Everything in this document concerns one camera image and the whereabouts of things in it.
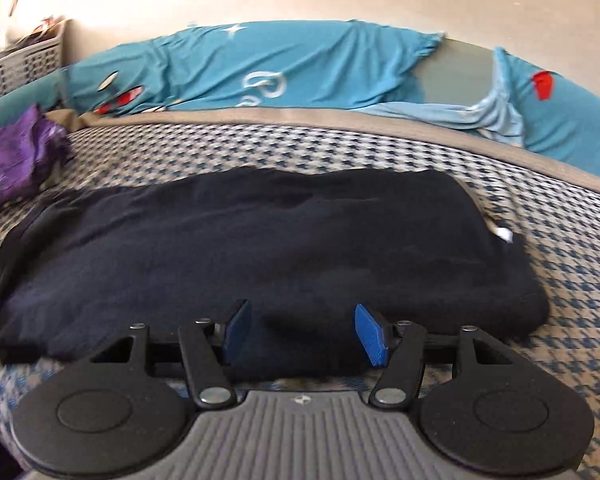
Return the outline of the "houndstooth blue white bedspread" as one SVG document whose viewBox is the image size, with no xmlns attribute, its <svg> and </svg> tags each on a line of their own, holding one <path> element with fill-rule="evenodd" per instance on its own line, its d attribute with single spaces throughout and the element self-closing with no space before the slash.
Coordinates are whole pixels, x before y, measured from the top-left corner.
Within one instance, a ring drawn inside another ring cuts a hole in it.
<svg viewBox="0 0 600 480">
<path fill-rule="evenodd" d="M 0 211 L 0 247 L 65 191 L 237 168 L 432 170 L 471 192 L 495 234 L 522 239 L 550 312 L 509 338 L 387 320 L 385 367 L 366 356 L 357 375 L 258 382 L 222 363 L 228 319 L 164 334 L 134 323 L 73 361 L 0 342 L 0 479 L 600 479 L 600 178 L 345 112 L 55 119 L 73 160 L 57 186 Z"/>
</svg>

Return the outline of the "blue airplane print sheet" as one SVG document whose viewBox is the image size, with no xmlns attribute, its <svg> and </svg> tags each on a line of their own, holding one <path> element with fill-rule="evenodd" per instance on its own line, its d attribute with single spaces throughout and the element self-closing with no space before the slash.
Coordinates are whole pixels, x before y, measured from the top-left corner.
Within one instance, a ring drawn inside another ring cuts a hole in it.
<svg viewBox="0 0 600 480">
<path fill-rule="evenodd" d="M 600 98 L 503 48 L 474 105 L 425 103 L 413 70 L 441 32 L 360 21 L 191 27 L 99 52 L 0 99 L 0 128 L 29 107 L 121 117 L 235 107 L 332 108 L 480 134 L 600 177 Z"/>
</svg>

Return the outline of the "purple crumpled garment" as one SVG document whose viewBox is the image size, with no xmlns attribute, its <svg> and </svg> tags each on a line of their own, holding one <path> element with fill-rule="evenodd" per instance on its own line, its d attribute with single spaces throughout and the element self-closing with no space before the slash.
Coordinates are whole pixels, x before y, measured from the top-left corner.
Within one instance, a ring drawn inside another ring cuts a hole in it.
<svg viewBox="0 0 600 480">
<path fill-rule="evenodd" d="M 0 128 L 0 208 L 57 182 L 71 157 L 67 129 L 29 107 Z"/>
</svg>

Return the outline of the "grey headboard panel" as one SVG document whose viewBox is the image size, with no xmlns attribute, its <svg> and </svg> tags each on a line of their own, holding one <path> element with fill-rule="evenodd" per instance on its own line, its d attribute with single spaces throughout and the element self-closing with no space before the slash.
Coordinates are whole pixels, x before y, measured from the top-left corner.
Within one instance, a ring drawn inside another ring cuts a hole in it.
<svg viewBox="0 0 600 480">
<path fill-rule="evenodd" d="M 474 105 L 492 88 L 490 49 L 446 38 L 413 70 L 425 103 Z"/>
</svg>

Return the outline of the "white plastic laundry basket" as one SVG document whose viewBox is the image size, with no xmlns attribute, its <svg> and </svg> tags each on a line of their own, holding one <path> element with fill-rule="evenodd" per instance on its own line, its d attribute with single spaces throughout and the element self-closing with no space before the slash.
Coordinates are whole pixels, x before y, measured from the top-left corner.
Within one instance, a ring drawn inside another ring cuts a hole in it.
<svg viewBox="0 0 600 480">
<path fill-rule="evenodd" d="M 61 22 L 50 38 L 0 56 L 0 97 L 61 68 L 65 28 Z"/>
</svg>

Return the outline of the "black t-shirt red print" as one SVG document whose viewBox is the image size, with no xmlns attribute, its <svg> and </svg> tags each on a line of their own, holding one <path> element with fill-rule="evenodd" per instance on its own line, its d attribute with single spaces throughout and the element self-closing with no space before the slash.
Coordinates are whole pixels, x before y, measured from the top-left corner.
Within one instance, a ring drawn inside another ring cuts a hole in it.
<svg viewBox="0 0 600 480">
<path fill-rule="evenodd" d="M 548 318 L 519 236 L 442 172 L 237 168 L 45 196 L 0 247 L 0 342 L 61 361 L 134 323 L 158 334 L 252 307 L 236 382 L 357 375 L 365 306 L 452 335 L 523 337 Z"/>
</svg>

